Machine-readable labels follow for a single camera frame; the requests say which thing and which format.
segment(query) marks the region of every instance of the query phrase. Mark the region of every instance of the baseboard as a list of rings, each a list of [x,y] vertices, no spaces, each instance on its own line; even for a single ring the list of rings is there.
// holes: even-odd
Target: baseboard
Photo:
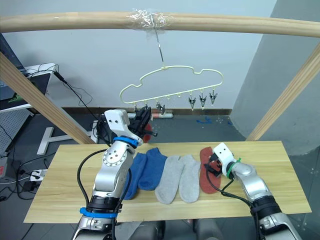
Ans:
[[[88,110],[85,107],[63,107],[63,109],[68,114],[88,114]],[[101,114],[110,109],[116,109],[116,107],[89,107],[90,111],[94,114]],[[126,110],[128,113],[134,113],[135,109],[121,107],[121,109]],[[174,115],[230,115],[232,109],[191,109],[186,108],[174,108],[174,109],[166,109],[166,113],[172,113]],[[152,109],[153,113],[158,113],[157,109]]]

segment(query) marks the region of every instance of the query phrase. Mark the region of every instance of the red sock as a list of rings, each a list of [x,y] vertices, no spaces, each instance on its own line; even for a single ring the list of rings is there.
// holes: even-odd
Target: red sock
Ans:
[[[206,194],[213,194],[217,190],[215,190],[209,183],[206,175],[206,167],[205,164],[209,162],[210,156],[213,154],[211,147],[206,147],[200,151],[200,160],[201,160],[201,167],[200,167],[200,187],[202,191],[204,191]],[[216,166],[217,162],[213,162],[210,164],[210,167],[217,169]],[[209,172],[209,178],[213,185],[215,185],[217,188],[220,188],[221,178],[216,177],[213,175],[213,173]]]

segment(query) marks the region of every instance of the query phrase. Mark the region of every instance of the wooden table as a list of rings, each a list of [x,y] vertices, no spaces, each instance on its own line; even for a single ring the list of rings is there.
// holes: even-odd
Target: wooden table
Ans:
[[[153,143],[140,146],[137,151],[145,153],[158,147],[166,156],[192,154],[200,160],[201,149],[215,147],[219,142]],[[299,183],[281,141],[226,142],[234,157],[252,164],[273,193],[281,210],[286,214],[309,213],[310,206]],[[77,169],[90,153],[105,148],[101,144],[60,145],[50,168],[25,217],[25,223],[77,223],[79,209],[85,199],[77,184]],[[89,196],[95,177],[102,164],[102,153],[93,156],[82,168],[81,179]],[[222,177],[221,187],[229,180]],[[228,191],[244,197],[238,182]],[[222,196],[220,193],[205,194],[200,191],[198,201],[185,203],[179,194],[172,204],[161,204],[153,191],[138,191],[132,200],[123,201],[119,222],[153,221],[175,219],[221,218],[250,216],[249,208],[240,200]]]

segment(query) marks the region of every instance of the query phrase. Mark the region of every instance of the blue band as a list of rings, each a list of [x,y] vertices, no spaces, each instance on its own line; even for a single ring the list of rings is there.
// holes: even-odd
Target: blue band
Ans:
[[[97,213],[97,212],[88,212],[85,207],[80,208],[80,213],[90,218],[99,218],[99,219],[113,219],[118,216],[118,213]]]
[[[135,148],[138,147],[138,144],[139,144],[137,140],[134,140],[125,136],[117,136],[113,139],[113,141],[116,141],[116,140],[125,142],[127,144],[131,144]]]

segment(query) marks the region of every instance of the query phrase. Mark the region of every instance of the clothes hanger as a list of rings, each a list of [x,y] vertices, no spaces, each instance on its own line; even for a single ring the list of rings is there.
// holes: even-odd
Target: clothes hanger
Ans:
[[[180,97],[181,94],[185,94],[185,93],[189,93],[191,94],[192,92],[194,91],[201,91],[203,92],[204,89],[209,89],[209,88],[212,88],[212,90],[214,91],[216,87],[220,86],[223,84],[224,82],[224,75],[218,71],[218,70],[215,70],[215,69],[209,69],[209,68],[204,68],[204,69],[201,69],[201,71],[197,72],[192,66],[187,66],[187,65],[171,65],[171,66],[166,66],[165,65],[165,62],[164,62],[164,57],[163,57],[163,53],[162,53],[162,50],[161,50],[161,46],[160,46],[160,42],[159,42],[159,37],[158,37],[158,33],[157,33],[157,29],[156,29],[156,26],[155,26],[155,23],[154,23],[154,17],[152,14],[150,14],[150,21],[151,21],[151,24],[153,26],[153,29],[154,29],[154,32],[155,32],[155,36],[156,36],[156,40],[157,40],[157,43],[158,43],[158,48],[159,48],[159,52],[160,52],[160,56],[161,56],[161,61],[162,61],[162,67],[159,68],[159,69],[156,69],[156,70],[153,70],[151,72],[148,72],[147,74],[143,75],[142,77],[140,77],[139,81],[140,81],[140,84],[139,85],[135,85],[135,84],[130,84],[128,86],[126,86],[125,88],[123,88],[121,91],[120,91],[120,99],[121,101],[124,103],[124,104],[133,104],[133,105],[137,105],[137,103],[147,103],[147,101],[150,101],[150,100],[156,100],[156,102],[159,102],[159,99],[161,98],[167,98],[167,99],[170,99],[171,96],[178,96]],[[131,87],[134,87],[134,88],[140,88],[141,86],[143,86],[144,82],[143,80],[152,75],[152,74],[155,74],[155,73],[158,73],[158,72],[161,72],[161,71],[166,71],[168,69],[175,69],[175,68],[184,68],[184,69],[190,69],[192,71],[193,74],[195,75],[201,75],[203,72],[213,72],[213,73],[217,73],[220,75],[221,77],[221,80],[219,83],[217,84],[212,84],[212,85],[208,85],[208,86],[202,86],[202,87],[198,87],[198,88],[194,88],[194,89],[189,89],[189,90],[185,90],[185,91],[179,91],[179,92],[175,92],[175,93],[170,93],[170,94],[165,94],[165,95],[159,95],[159,96],[154,96],[154,97],[149,97],[149,98],[145,98],[145,99],[139,99],[139,100],[134,100],[134,101],[125,101],[123,99],[123,93],[131,88]]]

